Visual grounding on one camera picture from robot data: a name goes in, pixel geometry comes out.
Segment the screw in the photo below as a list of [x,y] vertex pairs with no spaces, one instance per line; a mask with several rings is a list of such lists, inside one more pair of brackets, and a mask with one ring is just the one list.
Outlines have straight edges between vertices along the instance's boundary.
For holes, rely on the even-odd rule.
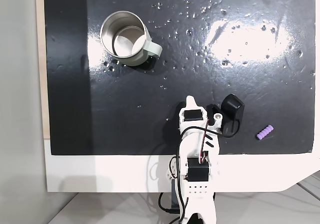
[[221,119],[221,115],[220,114],[215,114],[214,117],[215,117],[215,119],[218,119],[218,120]]

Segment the wire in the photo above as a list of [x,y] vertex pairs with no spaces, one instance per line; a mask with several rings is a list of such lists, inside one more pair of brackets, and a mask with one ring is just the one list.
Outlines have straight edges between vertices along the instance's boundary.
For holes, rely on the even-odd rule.
[[176,156],[173,156],[169,162],[169,174],[171,176],[172,179],[176,179],[176,176],[172,173],[172,169],[171,169],[171,163],[172,163],[172,160],[175,159]]
[[169,212],[169,209],[164,208],[164,207],[161,205],[161,198],[162,198],[162,195],[163,195],[163,194],[164,194],[164,193],[161,192],[160,195],[159,195],[158,205],[159,205],[159,207],[160,207],[161,210],[164,210],[165,212]]
[[182,220],[184,219],[184,214],[185,214],[185,209],[186,209],[186,207],[185,207],[185,204],[184,204],[184,201],[183,201],[183,198],[182,198],[182,194],[181,194],[181,186],[180,186],[180,167],[179,167],[179,151],[180,151],[180,145],[181,145],[181,142],[182,142],[182,138],[183,138],[183,136],[184,136],[184,134],[188,131],[188,130],[190,130],[190,129],[198,129],[198,130],[203,130],[203,131],[207,131],[207,132],[209,132],[209,133],[212,133],[212,134],[215,134],[215,135],[217,135],[217,136],[222,136],[222,137],[225,137],[225,138],[231,138],[231,137],[233,137],[238,131],[239,131],[239,127],[238,127],[238,130],[234,133],[234,134],[232,134],[232,135],[223,135],[223,134],[221,134],[221,133],[218,133],[218,132],[215,132],[215,131],[212,131],[212,130],[208,130],[208,129],[205,129],[205,128],[202,128],[202,127],[198,127],[198,126],[190,126],[190,127],[188,127],[188,128],[186,128],[186,129],[184,129],[183,130],[183,132],[181,133],[181,135],[180,135],[180,137],[181,137],[181,139],[180,139],[180,143],[179,143],[179,145],[178,145],[178,149],[177,149],[177,154],[176,154],[176,176],[177,176],[177,187],[178,187],[178,196],[179,196],[179,200],[180,200],[180,203],[181,203],[181,205],[182,205],[182,215],[181,215],[181,217],[180,217],[180,219],[179,219],[179,223],[181,223],[182,222]]
[[180,214],[180,210],[179,209],[168,209],[168,208],[164,208],[162,205],[161,205],[161,198],[162,198],[162,195],[164,193],[161,192],[160,195],[159,195],[159,199],[158,199],[158,205],[160,207],[161,210],[167,212],[167,213],[170,213],[170,214]]
[[[208,123],[209,123],[209,120],[206,121],[206,126],[205,126],[206,129],[207,129],[207,127],[208,127]],[[205,143],[205,137],[206,137],[206,136],[205,136],[205,135],[206,135],[205,133],[206,133],[206,131],[204,131],[204,134],[203,134],[204,136],[203,136],[203,138],[202,138],[202,143],[201,143],[201,148],[200,148],[200,153],[199,153],[199,164],[202,164],[203,161],[204,161],[204,159],[205,159],[205,157],[204,157],[204,155],[203,155],[203,150],[204,150],[204,149],[203,149],[203,148],[204,148],[204,147],[203,147],[203,146],[204,146],[203,144]]]
[[177,218],[175,218],[175,219],[173,219],[172,221],[170,221],[170,223],[169,224],[173,224],[175,221],[177,221],[177,220],[179,220],[179,216],[177,217]]

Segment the robotic arm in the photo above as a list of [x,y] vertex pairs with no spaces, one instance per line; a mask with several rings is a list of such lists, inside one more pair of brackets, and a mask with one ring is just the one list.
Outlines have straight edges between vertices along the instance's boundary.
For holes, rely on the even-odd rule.
[[187,96],[179,113],[181,143],[177,151],[174,189],[179,202],[179,223],[187,224],[196,213],[203,224],[216,223],[215,180],[219,175],[218,135],[232,137],[241,124],[244,104],[235,95],[222,102],[221,109],[209,106],[208,112]]

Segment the wooden edge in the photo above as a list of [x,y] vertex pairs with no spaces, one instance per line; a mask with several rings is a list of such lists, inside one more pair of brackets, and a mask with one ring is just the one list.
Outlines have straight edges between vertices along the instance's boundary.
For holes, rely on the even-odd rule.
[[45,0],[35,0],[36,7],[36,28],[38,42],[39,76],[40,76],[40,94],[42,111],[42,131],[44,139],[50,139],[49,126],[49,102],[48,102],[48,84],[47,84],[47,53],[46,53],[46,23],[45,23]]

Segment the mug handle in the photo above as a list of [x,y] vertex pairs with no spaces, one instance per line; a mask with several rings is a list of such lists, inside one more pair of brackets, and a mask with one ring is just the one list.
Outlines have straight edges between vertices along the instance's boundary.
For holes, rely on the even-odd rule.
[[162,47],[156,43],[153,43],[149,40],[145,41],[144,50],[148,51],[148,55],[156,56],[157,58],[160,57],[162,52]]

